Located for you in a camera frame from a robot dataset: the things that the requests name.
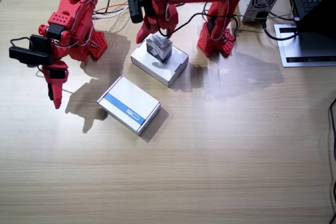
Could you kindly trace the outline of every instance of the cardboard box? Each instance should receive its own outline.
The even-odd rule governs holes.
[[[123,76],[97,102],[136,135],[143,132],[161,108],[157,99]]]
[[[162,63],[147,52],[146,41],[144,40],[131,54],[131,59],[139,68],[170,87],[187,66],[189,57],[173,46],[172,55],[165,63]]]

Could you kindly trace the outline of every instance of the label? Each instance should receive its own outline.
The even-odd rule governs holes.
[[[109,101],[111,104],[116,106],[120,111],[128,115],[131,119],[135,120],[137,123],[142,125],[146,119],[141,117],[139,114],[137,114],[134,110],[132,110],[130,107],[123,104],[121,101],[119,101],[117,98],[115,98],[110,93],[107,93],[104,98]]]

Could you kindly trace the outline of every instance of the wooden table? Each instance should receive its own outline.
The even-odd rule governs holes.
[[[0,223],[329,222],[335,68],[283,68],[259,26],[242,26],[229,58],[208,59],[197,17],[172,38],[190,62],[170,89],[131,63],[141,24],[125,12],[96,22],[109,44],[99,61],[65,59],[55,110],[41,74],[8,48],[58,2],[0,2]],[[179,7],[180,24],[202,8]],[[289,10],[288,0],[274,8]],[[274,22],[283,23],[269,22],[272,33]],[[96,103],[121,74],[162,103],[142,137]]]

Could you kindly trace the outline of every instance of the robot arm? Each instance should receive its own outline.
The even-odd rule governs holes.
[[[107,49],[103,32],[95,31],[92,22],[97,0],[60,0],[57,12],[48,25],[39,27],[39,34],[30,37],[29,49],[10,47],[9,56],[29,66],[42,65],[48,83],[48,94],[59,108],[62,85],[68,79],[68,66],[61,60],[87,61],[88,55],[98,60]]]
[[[149,34],[157,32],[159,28],[166,29],[167,36],[170,37],[179,22],[175,5],[198,2],[213,2],[208,12],[208,22],[203,25],[198,46],[207,56],[213,50],[220,50],[224,55],[228,55],[233,42],[223,38],[230,36],[226,27],[231,21],[230,17],[233,16],[239,0],[128,0],[132,21],[134,23],[143,21],[136,42],[140,43]],[[145,10],[144,18],[142,18],[142,6]]]

